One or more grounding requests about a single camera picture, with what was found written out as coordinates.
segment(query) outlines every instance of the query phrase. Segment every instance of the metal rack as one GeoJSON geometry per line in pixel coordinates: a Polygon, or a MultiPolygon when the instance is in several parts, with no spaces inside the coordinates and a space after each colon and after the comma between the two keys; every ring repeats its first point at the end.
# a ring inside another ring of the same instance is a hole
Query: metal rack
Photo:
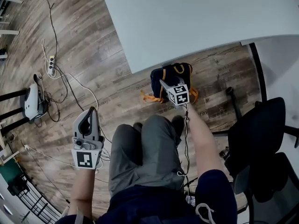
{"type": "Polygon", "coordinates": [[[46,224],[54,224],[60,218],[60,213],[46,200],[44,195],[34,188],[33,184],[26,178],[28,189],[19,193],[19,199],[24,205],[46,224]]]}

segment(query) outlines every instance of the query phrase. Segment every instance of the gray pants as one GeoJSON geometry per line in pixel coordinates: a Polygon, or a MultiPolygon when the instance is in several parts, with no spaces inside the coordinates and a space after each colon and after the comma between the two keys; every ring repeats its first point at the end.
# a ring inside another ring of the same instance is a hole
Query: gray pants
{"type": "Polygon", "coordinates": [[[117,127],[109,167],[111,197],[134,185],[181,190],[184,177],[177,145],[181,139],[171,122],[158,115],[147,119],[142,133],[130,125],[117,127]]]}

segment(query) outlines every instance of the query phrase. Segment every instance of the person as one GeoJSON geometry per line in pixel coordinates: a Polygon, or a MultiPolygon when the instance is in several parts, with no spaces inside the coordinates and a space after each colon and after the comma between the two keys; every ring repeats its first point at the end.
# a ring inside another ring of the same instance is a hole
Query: person
{"type": "MultiPolygon", "coordinates": [[[[182,192],[185,177],[177,146],[184,119],[176,116],[170,122],[154,115],[143,125],[117,127],[109,167],[110,206],[98,224],[237,223],[235,196],[222,171],[214,137],[192,105],[187,108],[199,178],[195,191],[198,211],[182,192]]],[[[95,170],[79,171],[68,216],[57,224],[92,223],[94,178],[95,170]]]]}

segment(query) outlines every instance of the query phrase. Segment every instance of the sleeve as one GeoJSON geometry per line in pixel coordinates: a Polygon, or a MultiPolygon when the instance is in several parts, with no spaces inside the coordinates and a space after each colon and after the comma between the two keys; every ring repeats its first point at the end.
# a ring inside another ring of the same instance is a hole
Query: sleeve
{"type": "MultiPolygon", "coordinates": [[[[220,170],[209,170],[200,176],[195,191],[196,205],[207,204],[215,212],[212,214],[215,223],[237,223],[237,203],[231,185],[220,170]]],[[[206,209],[200,208],[206,216],[206,209]]]]}
{"type": "MultiPolygon", "coordinates": [[[[59,219],[55,224],[74,224],[76,221],[77,215],[69,215],[59,219]]],[[[82,224],[93,224],[92,220],[87,217],[84,217],[82,224]]]]}

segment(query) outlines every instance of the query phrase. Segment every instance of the wooden floor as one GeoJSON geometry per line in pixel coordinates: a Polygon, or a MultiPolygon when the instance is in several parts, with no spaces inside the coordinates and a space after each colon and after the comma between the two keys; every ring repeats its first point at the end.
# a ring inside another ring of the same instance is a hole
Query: wooden floor
{"type": "MultiPolygon", "coordinates": [[[[23,0],[21,4],[10,4],[6,11],[7,21],[3,29],[20,30],[18,36],[5,35],[1,38],[8,45],[9,58],[0,64],[0,94],[29,87],[33,74],[43,75],[43,85],[55,99],[65,95],[65,87],[60,79],[51,80],[45,73],[45,63],[41,39],[45,39],[48,56],[55,53],[55,39],[50,25],[49,8],[44,0],[23,0]]],[[[55,3],[52,16],[58,39],[57,64],[64,72],[74,75],[84,86],[92,89],[99,101],[100,124],[106,136],[111,139],[117,126],[135,121],[143,122],[152,114],[172,118],[182,111],[174,109],[170,103],[145,103],[140,91],[151,92],[150,70],[131,74],[125,54],[109,16],[104,0],[49,0],[55,3]]],[[[235,114],[225,89],[234,87],[242,113],[254,107],[260,100],[259,85],[255,66],[247,47],[231,44],[211,49],[179,59],[193,66],[192,83],[199,91],[195,104],[202,119],[212,131],[227,130],[235,123],[235,114]]],[[[71,86],[79,103],[88,109],[95,105],[92,95],[82,89],[74,80],[71,86]]],[[[17,98],[0,103],[0,113],[19,107],[17,98]]],[[[64,162],[72,163],[71,136],[72,123],[81,113],[74,97],[69,94],[59,105],[61,120],[54,123],[48,115],[42,118],[42,127],[25,124],[15,130],[13,149],[19,149],[20,164],[49,201],[61,212],[67,202],[45,177],[32,157],[22,148],[22,143],[64,162]]],[[[55,106],[50,107],[55,117],[55,106]]],[[[21,115],[7,119],[7,123],[18,120],[21,115]]],[[[192,139],[188,136],[191,169],[189,180],[197,176],[192,139]]],[[[219,150],[227,146],[227,139],[217,139],[219,150]]],[[[105,147],[111,150],[106,142],[105,147]]],[[[185,143],[179,146],[180,158],[186,165],[185,143]]],[[[49,159],[41,154],[32,155],[43,168],[45,174],[66,198],[70,191],[76,170],[70,166],[49,159]]],[[[96,175],[98,179],[108,180],[109,162],[96,175]]],[[[95,180],[93,214],[102,215],[109,207],[110,195],[107,183],[95,180]]],[[[245,198],[237,198],[238,206],[245,204],[245,198]]]]}

